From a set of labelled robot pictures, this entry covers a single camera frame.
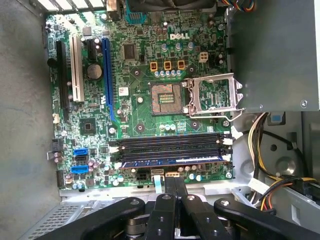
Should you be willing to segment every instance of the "blue connector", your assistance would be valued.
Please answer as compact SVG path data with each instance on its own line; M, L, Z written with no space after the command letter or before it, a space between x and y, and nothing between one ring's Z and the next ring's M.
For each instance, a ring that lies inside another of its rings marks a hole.
M111 49L108 38L102 38L102 55L103 55L103 79L104 79L104 94L105 105L110 109L110 118L116 121L113 109L113 79L112 79L112 65L111 65Z
M89 172L88 165L72 166L70 168L71 173L73 174L85 174Z
M75 156L83 156L83 155L88 155L88 154L89 154L88 148L73 149L73 155L75 155Z

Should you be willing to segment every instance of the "dell logo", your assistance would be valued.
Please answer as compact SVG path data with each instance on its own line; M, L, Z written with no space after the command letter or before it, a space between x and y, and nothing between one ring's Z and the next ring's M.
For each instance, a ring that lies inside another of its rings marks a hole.
M170 34L170 40L190 39L188 33Z

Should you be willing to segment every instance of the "white connector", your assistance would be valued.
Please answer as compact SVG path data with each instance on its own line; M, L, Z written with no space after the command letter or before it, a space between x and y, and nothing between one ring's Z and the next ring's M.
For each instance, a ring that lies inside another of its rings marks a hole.
M84 102L85 92L84 92L84 76L82 71L82 54L81 54L80 37L70 35L69 44L70 44L73 101Z
M199 53L199 63L206 63L208 61L208 53L206 51Z

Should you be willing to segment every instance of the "blue sata port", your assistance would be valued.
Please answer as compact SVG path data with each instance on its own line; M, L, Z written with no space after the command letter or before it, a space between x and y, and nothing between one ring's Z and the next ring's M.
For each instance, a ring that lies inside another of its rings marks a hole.
M73 174L85 174L89 172L88 165L72 166L70 168L71 173Z
M88 155L88 154L89 154L88 148L73 149L73 155L75 156Z

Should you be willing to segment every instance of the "blue ram module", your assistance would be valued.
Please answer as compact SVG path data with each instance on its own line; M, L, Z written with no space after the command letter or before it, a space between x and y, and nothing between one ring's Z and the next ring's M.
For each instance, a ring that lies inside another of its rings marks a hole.
M88 154L89 154L88 148L73 149L73 155L75 155L75 156L83 156L83 155L88 155Z
M113 79L112 79L112 65L111 65L111 49L108 38L102 38L102 55L103 55L103 79L104 79L104 93L105 105L110 110L110 118L116 121L113 109Z
M222 156L203 157L203 158L189 158L189 159L168 159L168 160L146 160L146 161L125 161L122 163L121 169L132 168L151 168L151 167L165 167L165 166L179 166L191 164L209 164L217 162L227 162Z
M89 172L88 165L72 166L70 168L71 173L73 174L85 174Z

